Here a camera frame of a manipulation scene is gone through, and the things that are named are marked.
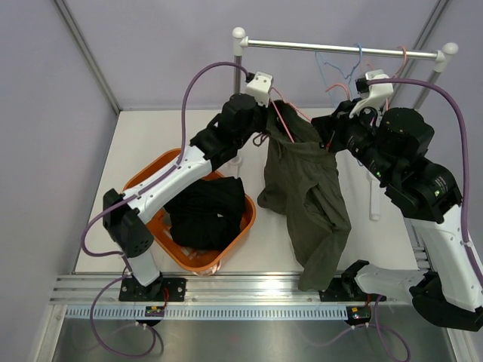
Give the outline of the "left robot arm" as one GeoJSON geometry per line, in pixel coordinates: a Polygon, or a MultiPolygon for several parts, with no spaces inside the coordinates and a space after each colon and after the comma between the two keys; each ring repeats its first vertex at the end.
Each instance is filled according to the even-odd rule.
{"type": "Polygon", "coordinates": [[[154,236],[147,223],[185,188],[232,160],[252,134],[264,131],[269,101],[268,96],[232,95],[177,158],[124,192],[111,189],[103,196],[103,227],[120,246],[145,300],[161,295],[163,280],[150,251],[154,236]]]}

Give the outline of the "black shorts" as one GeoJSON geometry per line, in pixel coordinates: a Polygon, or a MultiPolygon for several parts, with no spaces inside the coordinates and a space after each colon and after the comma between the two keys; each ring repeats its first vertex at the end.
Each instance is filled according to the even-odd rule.
{"type": "Polygon", "coordinates": [[[174,242],[200,250],[224,250],[239,235],[245,190],[235,177],[200,179],[166,205],[174,242]]]}

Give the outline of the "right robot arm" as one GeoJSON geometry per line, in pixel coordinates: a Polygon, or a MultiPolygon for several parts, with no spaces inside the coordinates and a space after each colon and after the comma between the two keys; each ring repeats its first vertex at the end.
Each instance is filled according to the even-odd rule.
{"type": "Polygon", "coordinates": [[[332,114],[312,119],[312,126],[329,152],[350,152],[378,181],[422,241],[430,268],[392,270],[359,260],[343,273],[343,293],[350,299],[396,299],[437,327],[479,331],[482,289],[459,224],[463,197],[452,173],[426,157],[433,128],[414,109],[378,115],[354,108],[345,101],[332,114]]]}

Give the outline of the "olive green shorts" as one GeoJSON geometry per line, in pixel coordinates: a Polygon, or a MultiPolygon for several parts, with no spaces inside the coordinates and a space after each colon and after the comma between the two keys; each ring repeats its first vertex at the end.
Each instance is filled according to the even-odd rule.
{"type": "Polygon", "coordinates": [[[294,255],[303,267],[300,290],[325,290],[352,230],[337,161],[315,128],[276,100],[267,121],[269,143],[260,207],[285,216],[294,255]]]}

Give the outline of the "blue wire hanger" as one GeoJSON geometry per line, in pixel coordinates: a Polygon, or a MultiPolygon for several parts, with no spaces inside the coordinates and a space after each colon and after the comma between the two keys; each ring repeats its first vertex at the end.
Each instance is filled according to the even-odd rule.
{"type": "Polygon", "coordinates": [[[358,48],[358,58],[357,58],[357,62],[355,63],[355,65],[348,72],[345,72],[337,64],[334,64],[334,63],[331,63],[331,62],[327,61],[324,58],[324,56],[322,55],[321,52],[315,52],[314,53],[314,58],[315,58],[315,63],[317,65],[318,73],[319,73],[319,75],[321,77],[322,84],[325,86],[325,93],[328,94],[329,100],[331,101],[331,105],[333,107],[336,106],[335,97],[331,93],[331,90],[334,87],[341,87],[341,88],[343,88],[344,89],[344,92],[346,93],[346,95],[348,96],[349,99],[352,96],[352,88],[351,88],[351,85],[350,84],[351,84],[351,81],[354,78],[355,71],[360,68],[360,65],[362,63],[363,54],[364,54],[364,52],[362,50],[362,46],[361,46],[360,43],[355,43],[355,46],[358,48]],[[337,86],[335,83],[329,84],[328,79],[327,79],[327,76],[326,76],[325,71],[324,71],[324,67],[325,66],[326,67],[330,67],[332,69],[336,69],[338,71],[338,73],[340,74],[340,76],[343,79],[341,85],[337,86]]]}

